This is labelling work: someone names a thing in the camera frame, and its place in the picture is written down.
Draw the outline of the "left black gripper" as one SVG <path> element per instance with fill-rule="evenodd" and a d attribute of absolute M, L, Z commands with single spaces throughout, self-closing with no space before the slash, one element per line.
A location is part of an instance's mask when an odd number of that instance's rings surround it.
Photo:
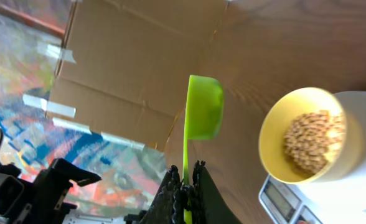
<path fill-rule="evenodd" d="M 101 180 L 95 173 L 83 170 L 65 159 L 55 159 L 30 183 L 25 180 L 22 198 L 18 201 L 15 223 L 62 223 L 66 212 L 75 205 L 65 204 L 72 182 L 83 187 Z"/>

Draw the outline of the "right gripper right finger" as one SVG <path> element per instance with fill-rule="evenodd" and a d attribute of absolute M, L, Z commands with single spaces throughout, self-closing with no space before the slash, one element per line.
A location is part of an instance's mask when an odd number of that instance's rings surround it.
<path fill-rule="evenodd" d="M 225 203 L 212 180 L 205 161 L 197 161 L 192 174 L 191 194 L 192 223 L 198 224 L 241 224 Z"/>

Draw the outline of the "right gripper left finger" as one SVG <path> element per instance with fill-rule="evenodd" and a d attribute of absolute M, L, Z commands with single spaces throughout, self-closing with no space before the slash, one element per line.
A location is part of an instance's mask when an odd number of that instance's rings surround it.
<path fill-rule="evenodd" d="M 157 194 L 139 224 L 184 224 L 185 200 L 178 168 L 172 165 L 161 182 Z"/>

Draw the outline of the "green plastic measuring spoon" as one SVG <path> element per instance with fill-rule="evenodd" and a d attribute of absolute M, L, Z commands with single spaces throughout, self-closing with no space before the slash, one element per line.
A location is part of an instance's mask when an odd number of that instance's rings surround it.
<path fill-rule="evenodd" d="M 209 140 L 217 136 L 223 118 L 224 93 L 220 82 L 214 78 L 191 75 L 185 107 L 182 196 L 185 202 L 184 221 L 192 223 L 191 194 L 189 183 L 189 140 Z"/>

